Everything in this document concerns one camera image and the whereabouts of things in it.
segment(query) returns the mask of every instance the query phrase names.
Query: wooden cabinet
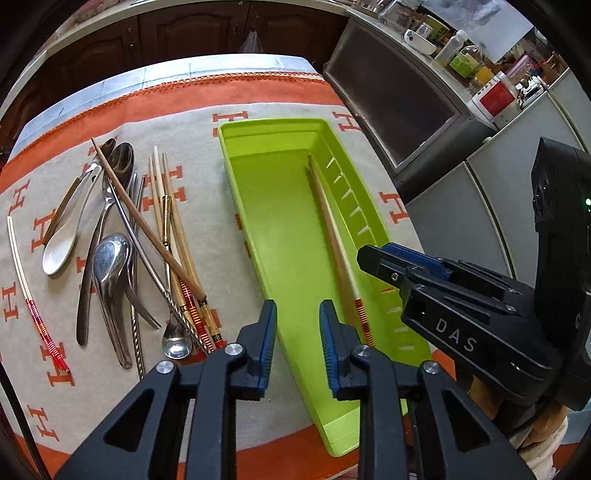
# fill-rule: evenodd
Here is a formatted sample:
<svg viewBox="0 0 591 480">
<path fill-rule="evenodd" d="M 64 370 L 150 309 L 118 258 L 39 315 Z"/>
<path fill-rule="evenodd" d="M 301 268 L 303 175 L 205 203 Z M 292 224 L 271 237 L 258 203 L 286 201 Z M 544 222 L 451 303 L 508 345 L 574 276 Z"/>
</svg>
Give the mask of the wooden cabinet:
<svg viewBox="0 0 591 480">
<path fill-rule="evenodd" d="M 0 121 L 0 164 L 8 159 L 8 153 L 27 122 L 55 102 L 54 90 L 45 81 L 43 72 L 37 72 L 20 91 Z"/>
<path fill-rule="evenodd" d="M 263 53 L 304 57 L 321 72 L 345 29 L 347 18 L 314 8 L 252 2 L 246 35 L 256 31 Z"/>
<path fill-rule="evenodd" d="M 145 64 L 236 53 L 242 44 L 249 2 L 202 2 L 139 16 Z"/>
<path fill-rule="evenodd" d="M 62 99 L 141 66 L 138 18 L 131 17 L 68 45 L 51 56 L 42 69 L 50 72 Z"/>
<path fill-rule="evenodd" d="M 162 61 L 237 53 L 251 31 L 264 53 L 304 57 L 322 72 L 347 20 L 297 5 L 224 0 L 154 10 L 101 28 L 57 51 L 25 85 L 0 121 L 0 157 L 29 120 L 72 93 Z"/>
</svg>

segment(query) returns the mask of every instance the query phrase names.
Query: orange border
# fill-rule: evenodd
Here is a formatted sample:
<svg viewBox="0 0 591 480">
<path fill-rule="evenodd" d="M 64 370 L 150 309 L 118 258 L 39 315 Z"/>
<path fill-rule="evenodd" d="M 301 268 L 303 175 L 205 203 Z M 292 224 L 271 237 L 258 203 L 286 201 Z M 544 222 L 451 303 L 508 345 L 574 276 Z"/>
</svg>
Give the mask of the orange border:
<svg viewBox="0 0 591 480">
<path fill-rule="evenodd" d="M 224 113 L 229 105 L 264 102 L 344 106 L 330 85 L 317 78 L 318 74 L 296 75 L 222 74 L 156 85 L 111 100 L 58 125 L 23 149 L 2 170 L 0 193 L 56 155 L 125 123 L 215 105 L 223 106 Z M 16 437 L 28 454 L 22 437 Z M 52 475 L 69 458 L 68 454 L 43 445 L 39 445 L 39 450 Z M 331 457 L 312 425 L 264 445 L 241 450 L 236 461 L 239 480 L 323 480 L 356 464 L 358 453 Z M 182 466 L 179 478 L 183 478 L 181 475 L 184 475 Z"/>
<path fill-rule="evenodd" d="M 25 440 L 15 435 L 33 464 Z M 69 454 L 37 445 L 51 476 L 55 476 Z M 286 437 L 236 453 L 238 480 L 324 480 L 343 472 L 359 461 L 358 450 L 331 457 L 313 425 Z M 185 464 L 179 464 L 177 480 L 184 480 Z"/>
<path fill-rule="evenodd" d="M 314 78 L 288 72 L 225 73 L 163 83 L 110 100 L 66 120 L 26 146 L 2 169 L 0 193 L 56 155 L 125 123 L 215 105 L 278 102 L 343 106 L 318 74 L 302 74 Z"/>
</svg>

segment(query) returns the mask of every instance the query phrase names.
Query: refrigerator door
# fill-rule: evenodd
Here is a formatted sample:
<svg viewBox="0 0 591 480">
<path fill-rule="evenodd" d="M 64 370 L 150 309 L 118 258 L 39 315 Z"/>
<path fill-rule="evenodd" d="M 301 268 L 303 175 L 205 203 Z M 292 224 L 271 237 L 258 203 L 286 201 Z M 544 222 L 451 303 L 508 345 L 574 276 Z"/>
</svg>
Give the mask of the refrigerator door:
<svg viewBox="0 0 591 480">
<path fill-rule="evenodd" d="M 581 84 L 568 69 L 551 86 L 550 91 L 568 112 L 587 149 L 591 147 L 591 102 Z"/>
<path fill-rule="evenodd" d="M 540 137 L 581 148 L 547 92 L 467 160 L 499 222 L 515 263 L 515 278 L 532 287 L 538 234 L 532 210 L 531 169 Z"/>
<path fill-rule="evenodd" d="M 495 218 L 469 165 L 460 163 L 406 205 L 425 253 L 512 275 Z"/>
</svg>

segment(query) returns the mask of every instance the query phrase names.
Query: white ceramic spoon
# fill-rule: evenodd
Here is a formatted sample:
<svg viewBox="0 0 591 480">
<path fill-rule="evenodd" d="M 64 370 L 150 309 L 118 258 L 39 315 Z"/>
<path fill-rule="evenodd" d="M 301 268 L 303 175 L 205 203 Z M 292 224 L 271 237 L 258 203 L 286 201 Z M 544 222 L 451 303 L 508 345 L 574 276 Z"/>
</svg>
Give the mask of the white ceramic spoon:
<svg viewBox="0 0 591 480">
<path fill-rule="evenodd" d="M 76 235 L 78 233 L 80 218 L 82 218 L 82 212 L 84 211 L 90 192 L 92 192 L 96 182 L 99 180 L 102 171 L 103 167 L 98 165 L 94 168 L 93 172 L 89 174 L 86 184 L 81 186 L 80 196 L 72 209 L 70 217 L 66 223 L 54 233 L 51 240 L 47 242 L 47 246 L 43 252 L 43 271 L 47 275 L 57 273 L 70 256 L 74 243 L 76 243 Z"/>
</svg>

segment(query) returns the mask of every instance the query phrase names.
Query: table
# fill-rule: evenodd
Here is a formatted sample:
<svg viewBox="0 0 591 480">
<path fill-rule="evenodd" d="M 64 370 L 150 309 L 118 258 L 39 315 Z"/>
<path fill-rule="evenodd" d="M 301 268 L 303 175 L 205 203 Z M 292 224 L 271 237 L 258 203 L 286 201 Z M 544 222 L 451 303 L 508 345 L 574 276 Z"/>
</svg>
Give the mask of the table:
<svg viewBox="0 0 591 480">
<path fill-rule="evenodd" d="M 30 133 L 19 139 L 19 153 L 0 175 L 0 208 L 14 219 L 17 243 L 33 296 L 50 334 L 72 369 L 71 375 L 57 372 L 40 346 L 17 286 L 6 230 L 1 229 L 2 362 L 52 472 L 58 470 L 68 454 L 138 381 L 135 368 L 123 370 L 119 366 L 94 297 L 89 343 L 82 349 L 75 340 L 81 272 L 102 206 L 98 189 L 87 205 L 69 263 L 55 278 L 48 278 L 41 271 L 40 238 L 72 178 L 81 173 L 84 164 L 94 155 L 89 141 L 91 135 L 99 142 L 109 137 L 117 137 L 118 142 L 130 142 L 140 174 L 146 173 L 147 158 L 154 144 L 167 152 L 190 248 L 210 303 L 222 320 L 222 334 L 228 341 L 236 338 L 241 326 L 256 321 L 263 298 L 245 249 L 223 166 L 217 139 L 217 126 L 223 121 L 273 116 L 326 119 L 353 159 L 390 238 L 421 249 L 382 164 L 330 85 L 313 73 L 303 59 L 256 57 L 261 63 L 254 72 L 240 65 L 241 61 L 250 61 L 247 56 L 200 59 L 203 65 L 210 66 L 207 74 L 190 67 L 188 75 L 187 72 L 170 75 L 176 70 L 169 71 L 162 64 L 147 67 L 151 72 L 161 69 L 159 78 L 172 77 L 173 81 L 161 82 L 156 78 L 145 80 L 147 83 L 142 82 L 140 87 L 139 82 L 127 86 L 120 83 L 115 90 L 123 96 L 108 92 L 106 102 L 99 95 L 89 99 L 87 106 L 70 103 L 68 112 L 73 115 L 70 118 L 49 115 L 44 122 L 40 121 L 35 131 L 27 127 Z M 210 61 L 224 65 L 222 73 L 211 67 Z M 128 78 L 134 78 L 132 72 Z M 88 98 L 82 92 L 80 95 L 81 99 Z M 56 121 L 60 123 L 51 127 Z M 154 227 L 153 199 L 149 191 L 144 192 L 142 212 Z M 115 231 L 122 231 L 122 226 L 120 219 L 111 215 L 106 233 Z M 148 250 L 148 255 L 161 273 L 163 267 L 155 251 Z M 140 269 L 139 296 L 156 318 L 165 320 L 167 308 L 145 278 L 145 271 Z M 149 369 L 163 358 L 162 331 L 151 330 L 143 322 L 140 325 Z M 3 395 L 0 401 L 6 405 Z M 5 408 L 5 411 L 15 432 L 19 433 L 10 410 Z M 275 349 L 271 383 L 264 400 L 240 403 L 237 418 L 241 479 L 324 479 L 346 471 L 357 462 L 356 452 L 340 458 L 326 453 L 311 425 L 280 345 Z M 181 451 L 181 459 L 185 452 L 186 448 Z"/>
</svg>

